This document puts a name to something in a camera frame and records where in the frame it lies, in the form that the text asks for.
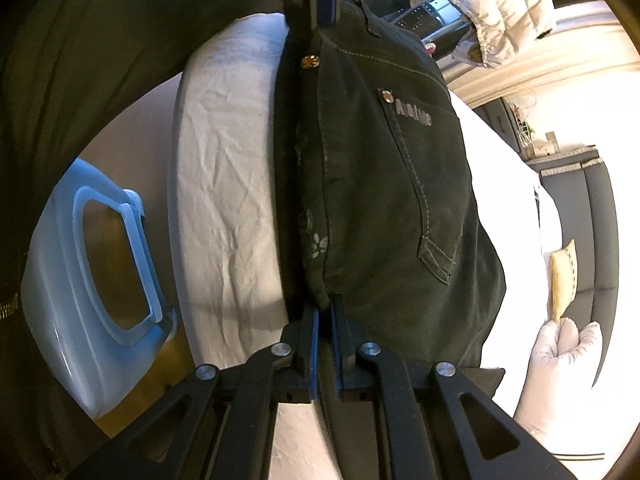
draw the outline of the curtain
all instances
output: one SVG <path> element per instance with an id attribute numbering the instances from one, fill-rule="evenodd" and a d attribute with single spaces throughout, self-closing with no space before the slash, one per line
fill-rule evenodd
<path id="1" fill-rule="evenodd" d="M 439 60 L 449 89 L 476 108 L 499 97 L 640 71 L 638 51 L 605 2 L 556 9 L 556 21 L 551 34 L 498 69 L 474 68 L 451 56 Z"/>

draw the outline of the white wall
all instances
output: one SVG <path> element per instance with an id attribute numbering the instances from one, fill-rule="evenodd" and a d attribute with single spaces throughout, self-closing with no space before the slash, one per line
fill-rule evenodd
<path id="1" fill-rule="evenodd" d="M 553 130 L 561 146 L 596 144 L 611 177 L 620 235 L 620 293 L 609 352 L 594 387 L 594 405 L 606 414 L 595 431 L 606 436 L 607 456 L 579 475 L 580 480 L 599 479 L 640 421 L 640 73 L 606 76 L 513 101 L 530 108 L 527 121 L 537 134 Z"/>

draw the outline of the metal button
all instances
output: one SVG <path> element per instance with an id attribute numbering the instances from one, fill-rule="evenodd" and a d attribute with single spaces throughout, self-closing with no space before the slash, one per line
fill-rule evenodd
<path id="1" fill-rule="evenodd" d="M 456 373 L 456 367 L 451 363 L 438 363 L 436 364 L 436 373 L 443 377 L 451 377 Z"/>
<path id="2" fill-rule="evenodd" d="M 291 346 L 286 343 L 276 343 L 271 347 L 271 353 L 278 357 L 286 357 L 291 353 Z"/>
<path id="3" fill-rule="evenodd" d="M 364 355 L 374 356 L 378 355 L 382 351 L 382 348 L 380 348 L 380 345 L 378 343 L 369 341 L 367 343 L 363 343 L 363 345 L 360 346 L 360 351 Z"/>
<path id="4" fill-rule="evenodd" d="M 302 58 L 302 62 L 300 63 L 302 68 L 316 68 L 320 65 L 320 58 L 318 56 L 305 56 Z"/>
<path id="5" fill-rule="evenodd" d="M 212 365 L 200 365 L 196 370 L 196 377 L 201 381 L 209 381 L 216 376 L 216 367 Z"/>
<path id="6" fill-rule="evenodd" d="M 383 90 L 382 92 L 380 92 L 380 95 L 382 95 L 382 98 L 387 103 L 392 103 L 394 101 L 394 95 L 389 90 Z"/>

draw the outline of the paw print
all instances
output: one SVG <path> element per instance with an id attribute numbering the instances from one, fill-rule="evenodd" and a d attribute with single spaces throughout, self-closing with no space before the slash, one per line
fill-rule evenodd
<path id="1" fill-rule="evenodd" d="M 326 248 L 329 245 L 329 237 L 325 236 L 320 239 L 320 235 L 318 233 L 314 234 L 314 241 L 311 244 L 311 257 L 317 258 L 320 254 L 326 253 Z"/>

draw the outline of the person's arm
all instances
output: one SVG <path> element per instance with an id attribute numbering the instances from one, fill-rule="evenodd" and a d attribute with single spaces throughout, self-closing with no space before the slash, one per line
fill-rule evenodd
<path id="1" fill-rule="evenodd" d="M 100 130 L 233 20 L 279 9 L 278 0 L 36 4 L 0 73 L 0 301 L 17 291 L 50 192 Z"/>

